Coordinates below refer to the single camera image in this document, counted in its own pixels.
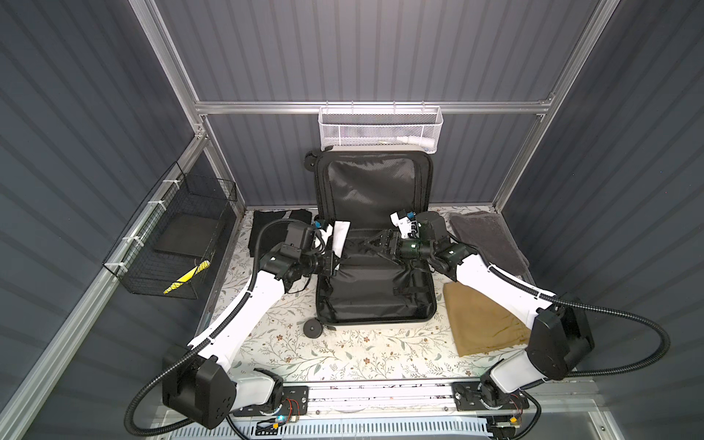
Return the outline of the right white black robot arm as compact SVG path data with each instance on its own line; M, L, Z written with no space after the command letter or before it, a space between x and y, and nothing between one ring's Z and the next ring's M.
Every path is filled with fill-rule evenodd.
M671 339L660 324L612 308L559 298L511 275L492 263L477 246L460 241L447 231L436 212L392 215L391 229L368 240L367 245L387 260L424 262L435 271L489 298L522 322L531 332L527 347L504 359L480 377L478 394L485 407L497 410L513 394L546 381L579 377L577 365L595 347L587 313L629 320L655 331L658 348L644 359L621 367L587 371L587 376L610 376L644 369L665 357Z

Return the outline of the black t-shirt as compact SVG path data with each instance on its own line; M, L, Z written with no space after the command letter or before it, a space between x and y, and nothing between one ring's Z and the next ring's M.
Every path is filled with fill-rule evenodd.
M296 219L306 224L310 224L313 219L313 214L304 209L290 211L255 211L249 238L249 256L254 256L257 239L259 238L260 232L265 225L268 225L275 220L284 218ZM282 242L282 240L285 240L286 234L287 225L279 224L269 227L262 236L260 242L260 254L266 254L275 245Z

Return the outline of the tan shorts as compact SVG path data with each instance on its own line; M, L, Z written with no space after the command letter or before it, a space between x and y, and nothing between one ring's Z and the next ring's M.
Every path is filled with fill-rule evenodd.
M450 329L460 357L526 345L531 331L508 310L459 282L443 287Z

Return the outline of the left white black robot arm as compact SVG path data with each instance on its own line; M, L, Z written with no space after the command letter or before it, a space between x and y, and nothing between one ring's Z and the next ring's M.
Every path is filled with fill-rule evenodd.
M335 221L326 228L295 219L280 219L284 241L267 254L256 252L246 288L225 311L186 346L175 346L163 359L163 370L126 407L124 426L132 436L152 437L198 423L208 429L221 425L231 413L251 405L277 407L282 380L259 368L234 379L234 358L262 317L302 277L333 275L339 264L349 225ZM135 415L145 397L161 388L161 399L183 419L160 427L140 427Z

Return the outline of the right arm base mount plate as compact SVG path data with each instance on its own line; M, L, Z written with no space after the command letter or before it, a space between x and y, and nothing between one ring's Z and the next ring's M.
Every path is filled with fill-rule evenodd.
M522 412L531 404L519 392L505 393L482 381L454 381L450 384L451 394L459 411L498 411L517 410Z

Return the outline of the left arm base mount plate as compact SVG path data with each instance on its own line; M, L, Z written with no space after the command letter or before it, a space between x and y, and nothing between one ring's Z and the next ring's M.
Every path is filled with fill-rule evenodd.
M262 405L249 405L231 412L235 417L264 417L264 416L301 416L308 412L310 401L310 388L308 386L294 386L284 384L277 390L270 403Z

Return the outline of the black carry-on suitcase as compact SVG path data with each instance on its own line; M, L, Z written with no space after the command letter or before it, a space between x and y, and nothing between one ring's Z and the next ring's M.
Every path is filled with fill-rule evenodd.
M310 151L317 221L344 232L334 275L320 275L316 316L304 335L317 338L339 327L411 326L436 313L435 284L427 262L392 256L400 244L392 215L410 220L427 211L433 179L430 156L418 151Z

